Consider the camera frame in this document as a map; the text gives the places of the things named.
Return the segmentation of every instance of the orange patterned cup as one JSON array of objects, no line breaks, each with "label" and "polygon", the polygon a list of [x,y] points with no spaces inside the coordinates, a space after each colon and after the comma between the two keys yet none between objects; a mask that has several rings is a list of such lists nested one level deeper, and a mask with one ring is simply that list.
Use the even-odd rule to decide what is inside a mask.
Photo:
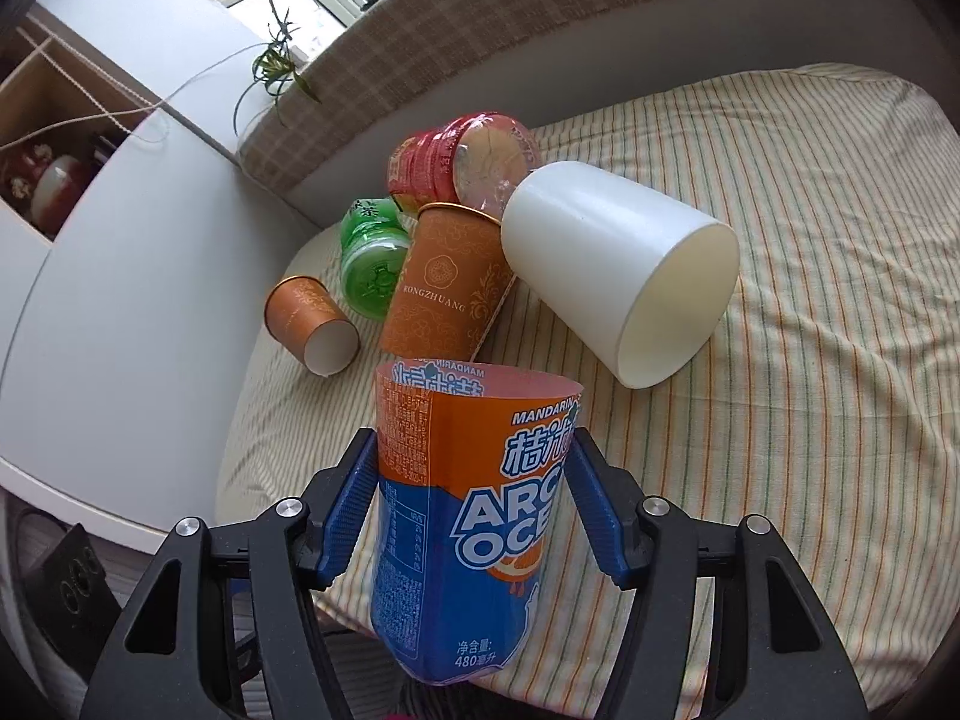
[{"label": "orange patterned cup", "polygon": [[499,221],[464,205],[424,205],[380,348],[400,357],[472,360],[512,279]]},{"label": "orange patterned cup", "polygon": [[267,295],[267,332],[318,376],[347,367],[360,350],[360,335],[319,279],[290,276]]}]

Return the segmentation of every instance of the paper cup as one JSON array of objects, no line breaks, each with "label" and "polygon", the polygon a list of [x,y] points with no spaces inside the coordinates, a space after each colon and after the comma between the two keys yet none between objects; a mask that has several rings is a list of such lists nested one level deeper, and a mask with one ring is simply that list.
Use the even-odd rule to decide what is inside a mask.
[{"label": "paper cup", "polygon": [[497,220],[463,205],[425,205],[380,348],[400,357],[472,360],[513,278]]},{"label": "paper cup", "polygon": [[306,370],[318,376],[339,373],[360,350],[356,328],[312,276],[290,276],[277,284],[267,296],[263,323]]},{"label": "paper cup", "polygon": [[726,224],[627,178],[555,162],[503,215],[507,262],[624,386],[653,386],[707,341],[740,268]]}]

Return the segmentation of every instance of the white cup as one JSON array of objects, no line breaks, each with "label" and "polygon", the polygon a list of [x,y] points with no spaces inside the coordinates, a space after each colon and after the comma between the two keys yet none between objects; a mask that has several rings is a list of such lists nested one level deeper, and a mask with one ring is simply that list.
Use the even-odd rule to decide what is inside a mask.
[{"label": "white cup", "polygon": [[631,389],[686,365],[740,271],[726,224],[582,162],[528,175],[501,235],[514,273]]}]

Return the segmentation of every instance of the striped bed sheet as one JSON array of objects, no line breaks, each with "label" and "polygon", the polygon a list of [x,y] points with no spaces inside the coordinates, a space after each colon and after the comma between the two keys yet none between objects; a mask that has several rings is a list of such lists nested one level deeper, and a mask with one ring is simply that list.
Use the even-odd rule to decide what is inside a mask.
[{"label": "striped bed sheet", "polygon": [[[521,282],[480,359],[584,384],[582,423],[607,458],[693,517],[763,512],[824,601],[868,703],[903,692],[960,607],[960,139],[929,95],[844,65],[723,76],[536,132],[574,159],[721,218],[740,283],[710,341],[645,391],[613,379]],[[291,264],[342,298],[335,228]],[[298,493],[374,420],[379,325],[344,374],[305,373],[261,332],[227,442],[217,511],[252,517]],[[376,513],[318,607],[370,630]],[[630,593],[599,573],[564,488],[542,606],[521,655],[480,680],[591,717]],[[707,666],[702,581],[678,718]]]}]

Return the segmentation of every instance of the green bottle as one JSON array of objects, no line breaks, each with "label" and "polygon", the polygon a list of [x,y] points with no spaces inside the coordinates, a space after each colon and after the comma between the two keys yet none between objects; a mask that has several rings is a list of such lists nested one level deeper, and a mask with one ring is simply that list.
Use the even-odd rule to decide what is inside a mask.
[{"label": "green bottle", "polygon": [[410,236],[392,199],[354,200],[340,224],[340,283],[358,314],[385,319]]}]

